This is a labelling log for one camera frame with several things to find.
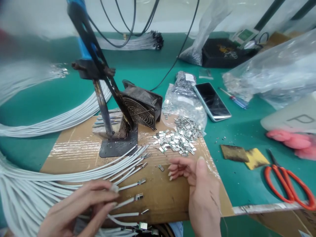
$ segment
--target smartphone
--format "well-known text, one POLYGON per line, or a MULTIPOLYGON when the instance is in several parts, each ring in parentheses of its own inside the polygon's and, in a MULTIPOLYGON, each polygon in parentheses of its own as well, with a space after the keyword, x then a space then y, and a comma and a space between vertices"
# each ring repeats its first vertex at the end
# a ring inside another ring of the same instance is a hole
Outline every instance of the smartphone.
POLYGON ((194 90, 213 122, 231 117, 230 112, 209 82, 195 85, 194 90))

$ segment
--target white paper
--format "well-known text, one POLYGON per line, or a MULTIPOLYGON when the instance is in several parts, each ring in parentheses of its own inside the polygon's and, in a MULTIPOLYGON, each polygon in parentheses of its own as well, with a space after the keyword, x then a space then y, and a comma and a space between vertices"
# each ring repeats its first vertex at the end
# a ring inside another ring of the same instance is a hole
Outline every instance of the white paper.
POLYGON ((194 76, 188 73, 185 74, 185 80, 195 82, 194 76))
POLYGON ((194 103, 193 103, 192 100, 190 100, 190 99, 188 99, 188 98, 186 98, 186 97, 183 97, 183 96, 179 96, 179 97, 178 97, 178 101, 183 101, 183 102, 186 102, 186 103, 188 103, 188 104, 194 106, 194 103))

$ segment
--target metal base plate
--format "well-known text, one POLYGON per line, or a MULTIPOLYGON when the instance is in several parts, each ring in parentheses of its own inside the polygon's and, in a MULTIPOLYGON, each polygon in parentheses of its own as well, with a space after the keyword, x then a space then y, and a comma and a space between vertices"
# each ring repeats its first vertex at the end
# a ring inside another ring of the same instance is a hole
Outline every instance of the metal base plate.
MULTIPOLYGON (((103 140, 99 152, 102 158, 122 156, 128 152, 132 147, 137 145, 138 138, 138 124, 134 123, 134 129, 128 131, 127 137, 124 139, 103 140)), ((133 154, 137 148, 133 149, 127 155, 133 154)))

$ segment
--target yellow sponge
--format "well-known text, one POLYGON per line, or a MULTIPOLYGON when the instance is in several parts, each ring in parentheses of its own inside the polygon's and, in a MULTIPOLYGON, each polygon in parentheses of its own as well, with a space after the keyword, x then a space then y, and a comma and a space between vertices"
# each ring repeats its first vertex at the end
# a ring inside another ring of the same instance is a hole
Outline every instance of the yellow sponge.
POLYGON ((270 162, 264 157, 264 155, 257 149, 250 149, 246 151, 249 162, 245 162, 250 170, 254 170, 260 166, 270 164, 270 162))

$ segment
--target phone screen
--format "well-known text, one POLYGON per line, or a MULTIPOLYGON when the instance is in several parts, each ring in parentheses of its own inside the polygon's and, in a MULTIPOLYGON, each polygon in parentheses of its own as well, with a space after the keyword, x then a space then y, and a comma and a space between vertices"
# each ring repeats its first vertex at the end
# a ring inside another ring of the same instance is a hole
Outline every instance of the phone screen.
POLYGON ((230 112, 210 83, 197 84, 195 87, 199 91, 215 121, 220 121, 231 117, 230 112))

